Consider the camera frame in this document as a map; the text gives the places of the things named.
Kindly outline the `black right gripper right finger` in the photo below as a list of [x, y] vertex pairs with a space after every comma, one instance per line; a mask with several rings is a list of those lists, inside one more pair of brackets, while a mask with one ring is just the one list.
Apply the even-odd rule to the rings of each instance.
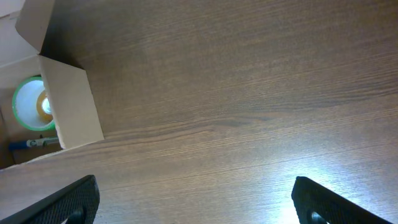
[[291, 197], [301, 224], [390, 224], [308, 177], [296, 177]]

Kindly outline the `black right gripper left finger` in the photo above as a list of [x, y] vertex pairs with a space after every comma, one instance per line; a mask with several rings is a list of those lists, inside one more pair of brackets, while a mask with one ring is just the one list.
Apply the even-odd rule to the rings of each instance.
[[3, 224], [92, 224], [100, 204], [94, 175], [87, 175], [1, 220]]

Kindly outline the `blue marker pen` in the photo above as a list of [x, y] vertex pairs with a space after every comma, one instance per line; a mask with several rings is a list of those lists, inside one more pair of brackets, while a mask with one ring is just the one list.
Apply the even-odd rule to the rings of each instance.
[[32, 147], [45, 147], [51, 144], [58, 144], [58, 137], [51, 138], [40, 138], [40, 139], [30, 139], [26, 141], [18, 141], [18, 142], [10, 142], [8, 145], [8, 149], [10, 151], [28, 149]]

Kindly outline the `yellow tape roll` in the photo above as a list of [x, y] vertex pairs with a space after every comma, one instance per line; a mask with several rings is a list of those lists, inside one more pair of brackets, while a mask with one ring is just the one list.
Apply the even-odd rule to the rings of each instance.
[[45, 90], [37, 98], [36, 110], [42, 121], [49, 123], [53, 120], [52, 109]]

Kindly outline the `green tape roll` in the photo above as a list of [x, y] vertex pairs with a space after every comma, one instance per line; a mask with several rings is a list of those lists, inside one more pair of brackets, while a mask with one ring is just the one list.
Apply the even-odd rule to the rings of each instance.
[[44, 90], [46, 91], [42, 77], [34, 76], [22, 81], [13, 94], [12, 110], [14, 116], [19, 124], [28, 130], [48, 131], [55, 129], [55, 120], [53, 119], [49, 123], [42, 121], [36, 110], [37, 98]]

